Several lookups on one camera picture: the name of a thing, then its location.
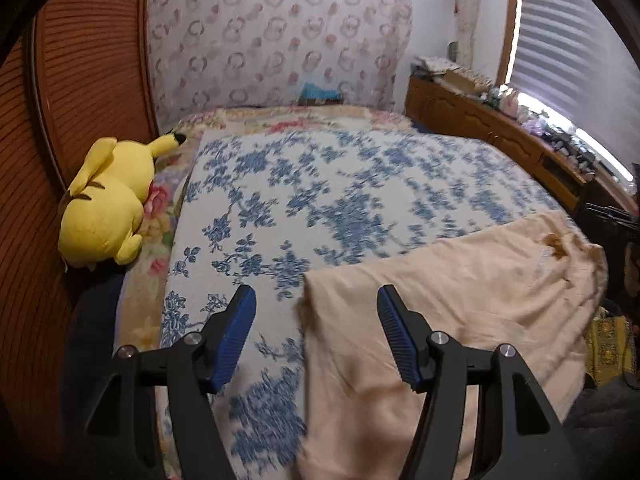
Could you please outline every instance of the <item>blue object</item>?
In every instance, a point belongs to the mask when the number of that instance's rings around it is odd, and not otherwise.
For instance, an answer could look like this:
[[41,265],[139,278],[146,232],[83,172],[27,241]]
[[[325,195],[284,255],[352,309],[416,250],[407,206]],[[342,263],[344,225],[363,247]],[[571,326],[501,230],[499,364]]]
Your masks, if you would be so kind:
[[[231,300],[227,308],[232,308],[233,302],[234,300]],[[254,318],[255,291],[250,286],[247,286],[216,349],[214,372],[211,377],[211,384],[216,392],[220,391],[222,386],[231,380],[236,371],[238,359],[242,348],[244,348],[244,342],[249,335]]]
[[416,390],[419,383],[422,382],[418,368],[418,349],[396,310],[395,302],[384,286],[378,290],[377,309],[382,329],[385,331],[386,341],[391,348],[400,377],[412,389]]
[[300,99],[324,99],[324,100],[339,100],[341,99],[340,92],[337,90],[323,90],[319,86],[313,83],[305,83],[300,93]]

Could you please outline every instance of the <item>wooden dresser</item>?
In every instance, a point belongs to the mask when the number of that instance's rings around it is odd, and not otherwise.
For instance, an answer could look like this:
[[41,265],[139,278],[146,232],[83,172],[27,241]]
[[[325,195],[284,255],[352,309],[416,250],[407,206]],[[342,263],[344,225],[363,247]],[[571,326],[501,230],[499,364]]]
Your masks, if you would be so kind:
[[[516,121],[415,75],[409,82],[406,114],[434,133],[471,137],[494,145],[533,176],[573,215],[585,201],[594,202],[591,200],[594,186],[600,189],[615,184],[611,179],[603,186],[600,180],[604,176],[585,178],[571,168],[562,155],[529,135]],[[633,201],[631,197],[624,197],[622,188],[620,191],[620,199],[613,200],[611,205],[629,210]]]

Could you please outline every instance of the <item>floral quilt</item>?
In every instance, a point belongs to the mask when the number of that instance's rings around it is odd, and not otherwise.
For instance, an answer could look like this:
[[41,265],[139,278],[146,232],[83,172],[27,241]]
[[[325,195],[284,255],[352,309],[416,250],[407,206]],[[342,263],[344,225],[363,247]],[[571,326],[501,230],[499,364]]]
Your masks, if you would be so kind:
[[[363,108],[273,113],[226,110],[220,121],[229,136],[190,126],[202,138],[182,185],[173,251],[168,263],[144,260],[141,271],[168,272],[154,333],[162,346],[202,327],[239,284],[256,291],[257,315],[238,368],[212,403],[242,480],[290,476],[305,435],[295,312],[305,272],[386,258],[559,208],[479,140],[417,135],[406,118]],[[158,405],[165,467],[179,476],[164,388]]]
[[144,351],[157,348],[160,343],[169,257],[184,200],[185,184],[203,134],[206,133],[207,139],[211,140],[257,132],[274,134],[296,128],[313,130],[325,127],[393,130],[408,129],[411,123],[397,114],[345,105],[219,108],[192,115],[176,125],[175,131],[184,134],[187,141],[175,152],[160,157],[156,162],[156,176],[138,231],[143,237],[142,249],[127,271],[120,293],[114,349],[132,344]]

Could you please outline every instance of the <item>curtain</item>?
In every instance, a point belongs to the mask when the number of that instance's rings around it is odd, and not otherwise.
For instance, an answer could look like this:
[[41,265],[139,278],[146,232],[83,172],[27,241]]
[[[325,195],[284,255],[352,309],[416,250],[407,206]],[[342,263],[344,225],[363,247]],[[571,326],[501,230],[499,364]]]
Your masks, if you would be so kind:
[[214,107],[294,104],[305,82],[392,106],[411,0],[149,0],[152,87],[164,128]]
[[509,82],[601,143],[640,162],[640,71],[591,0],[522,0]]

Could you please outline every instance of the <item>cabinet door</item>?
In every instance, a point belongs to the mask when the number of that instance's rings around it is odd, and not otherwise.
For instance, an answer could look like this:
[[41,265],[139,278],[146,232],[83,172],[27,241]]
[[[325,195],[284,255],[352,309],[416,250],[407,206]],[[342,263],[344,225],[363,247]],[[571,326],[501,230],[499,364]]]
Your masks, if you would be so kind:
[[459,132],[461,137],[492,142],[495,130],[497,130],[495,123],[488,117],[483,117],[471,109],[463,110],[461,131]]
[[414,121],[420,121],[422,106],[424,105],[424,95],[413,85],[409,86],[404,105],[406,107],[406,116]]
[[458,135],[460,118],[448,96],[433,95],[422,108],[421,122],[435,134]]
[[542,156],[542,148],[527,137],[525,132],[500,130],[492,143],[501,152],[516,162],[523,170],[533,174]]

